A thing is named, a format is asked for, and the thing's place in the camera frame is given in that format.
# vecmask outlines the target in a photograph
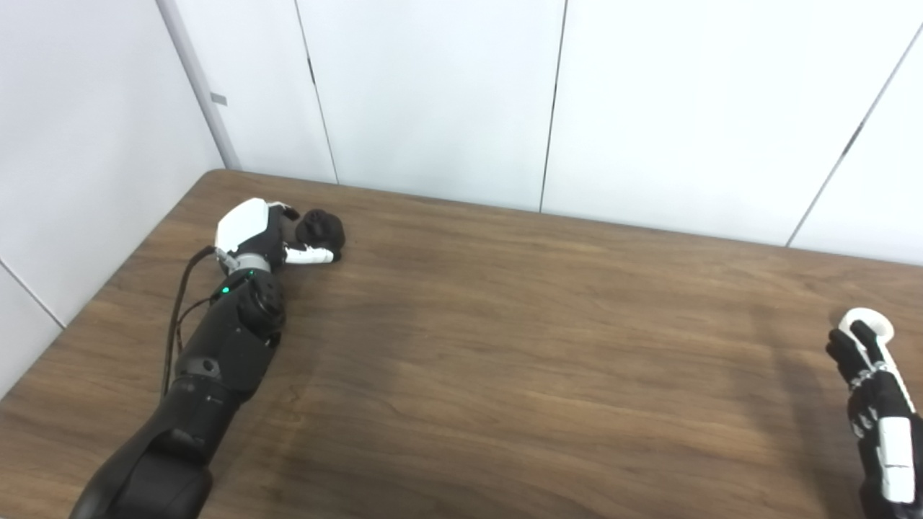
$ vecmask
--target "robotic arm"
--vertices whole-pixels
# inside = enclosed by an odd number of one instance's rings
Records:
[[[827,354],[849,387],[846,414],[858,438],[869,519],[923,519],[923,420],[887,343],[892,324],[868,308],[846,313],[830,332]]]
[[[273,272],[283,264],[330,263],[340,258],[340,220],[314,210],[282,234],[283,218],[297,211],[280,202],[250,199],[218,223],[214,252],[226,279],[175,364],[169,359],[164,396],[150,419],[90,479],[70,519],[195,519],[211,490],[209,463],[240,405],[257,391],[279,344],[285,309]],[[184,274],[179,299],[185,289]]]

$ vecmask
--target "white wall panel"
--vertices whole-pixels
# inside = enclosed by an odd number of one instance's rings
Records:
[[[792,247],[923,265],[919,36]]]
[[[172,0],[240,167],[336,182],[293,0]]]
[[[298,0],[340,181],[536,210],[563,0]]]
[[[0,267],[0,398],[9,391],[32,362],[61,331],[51,316]]]
[[[62,322],[221,166],[154,2],[0,2],[0,258]]]
[[[916,0],[570,0],[544,211],[783,245],[921,19]]]

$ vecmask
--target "wooden table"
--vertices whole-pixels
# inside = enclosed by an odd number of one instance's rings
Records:
[[[214,172],[0,402],[0,516],[66,517],[150,415],[183,266],[253,196],[348,240],[282,274],[203,517],[859,517],[831,323],[888,315],[923,394],[919,268]]]

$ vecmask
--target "cable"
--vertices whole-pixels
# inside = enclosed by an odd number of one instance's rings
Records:
[[[183,315],[179,316],[179,319],[176,321],[176,353],[183,353],[183,335],[180,333],[183,330],[183,319],[189,315],[189,312],[209,301],[211,301],[211,296],[200,299],[187,308],[186,311],[183,312]]]
[[[170,328],[167,330],[167,349],[163,360],[163,381],[161,382],[161,398],[167,395],[170,388],[170,367],[173,364],[174,337],[176,336],[176,323],[179,321],[179,308],[183,305],[183,296],[186,294],[186,284],[189,282],[189,274],[203,258],[215,252],[215,247],[209,245],[197,252],[186,264],[183,271],[183,277],[179,281],[179,290],[176,292],[176,301],[174,302],[173,312],[170,314]]]

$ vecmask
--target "wall seam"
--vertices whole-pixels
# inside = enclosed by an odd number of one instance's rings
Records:
[[[327,118],[324,116],[324,105],[320,103],[320,91],[318,90],[318,82],[314,77],[314,66],[311,64],[311,52],[307,49],[307,35],[305,34],[305,24],[301,20],[301,8],[298,6],[298,0],[292,0],[292,3],[294,4],[295,15],[298,16],[298,28],[301,29],[301,42],[305,45],[307,70],[311,73],[311,83],[314,85],[314,97],[318,101],[320,124],[324,127],[324,138],[327,139],[327,153],[330,154],[330,165],[333,166],[333,178],[336,179],[337,185],[339,185],[340,174],[337,173],[337,161],[333,158],[333,146],[330,144],[330,132],[327,130]]]
[[[568,22],[568,0],[564,0],[561,13],[561,37],[557,42],[557,63],[555,64],[555,88],[551,93],[551,115],[548,117],[548,142],[545,145],[545,168],[542,170],[542,191],[538,197],[538,211],[545,206],[545,181],[548,178],[548,157],[551,155],[551,132],[555,126],[555,104],[557,103],[557,77],[561,71],[561,52],[564,49],[564,28]]]
[[[850,152],[850,150],[852,150],[853,144],[856,143],[856,139],[858,138],[859,134],[862,133],[862,130],[865,128],[866,123],[869,121],[869,117],[871,116],[872,112],[875,111],[875,107],[878,106],[879,101],[881,101],[881,97],[888,90],[888,87],[891,85],[891,81],[894,79],[894,76],[897,75],[897,71],[901,68],[901,65],[904,63],[905,58],[907,58],[907,55],[910,54],[910,49],[913,48],[914,43],[916,43],[917,38],[919,38],[920,33],[923,33],[923,23],[920,24],[920,26],[917,28],[917,31],[914,33],[913,37],[910,39],[910,43],[904,49],[904,53],[901,54],[900,59],[897,60],[897,64],[894,65],[894,69],[892,69],[891,74],[888,75],[888,78],[884,81],[884,84],[881,85],[881,89],[878,91],[878,95],[875,96],[875,99],[874,101],[872,101],[871,106],[869,106],[868,111],[866,111],[865,116],[862,117],[861,121],[859,121],[859,124],[856,127],[856,131],[854,131],[852,137],[849,138],[849,141],[846,143],[845,147],[843,148],[843,152],[840,153],[840,156],[836,159],[836,163],[833,164],[833,168],[830,170],[830,173],[827,174],[826,178],[824,178],[823,183],[821,184],[821,187],[818,189],[817,193],[814,195],[814,198],[811,200],[810,204],[808,205],[808,208],[805,210],[804,214],[801,215],[801,219],[798,221],[797,225],[795,226],[795,230],[792,231],[792,235],[788,237],[788,241],[785,242],[786,247],[792,247],[792,243],[795,241],[795,238],[798,236],[798,232],[801,231],[801,227],[804,226],[811,212],[814,211],[814,207],[817,205],[817,202],[818,200],[821,199],[821,195],[823,195],[824,190],[827,188],[827,186],[830,184],[830,181],[833,179],[833,175],[836,174],[836,171],[840,168],[840,164],[843,163],[843,159]]]
[[[24,281],[22,281],[22,278],[20,278],[19,276],[17,276],[16,273],[13,272],[13,269],[9,268],[9,265],[7,265],[5,261],[3,261],[3,258],[0,258],[0,267],[2,267],[3,270],[6,271],[6,272],[10,275],[10,277],[12,277],[13,280],[16,281],[16,283],[17,283],[19,286],[21,286],[23,290],[26,291],[26,294],[29,294],[29,297],[31,297],[32,300],[35,301],[35,303],[36,303],[37,305],[39,305],[39,308],[41,308],[42,311],[44,311],[46,314],[48,314],[48,317],[52,318],[52,320],[54,321],[54,324],[57,324],[58,327],[59,327],[61,330],[63,330],[63,329],[66,327],[65,324],[64,324],[63,322],[61,322],[61,320],[59,320],[59,319],[54,315],[54,313],[51,311],[51,309],[48,308],[48,307],[42,302],[42,300],[39,298],[39,296],[38,296],[37,294],[35,294],[34,292],[32,292],[32,291],[29,289],[29,286],[26,285],[26,283],[25,283]]]

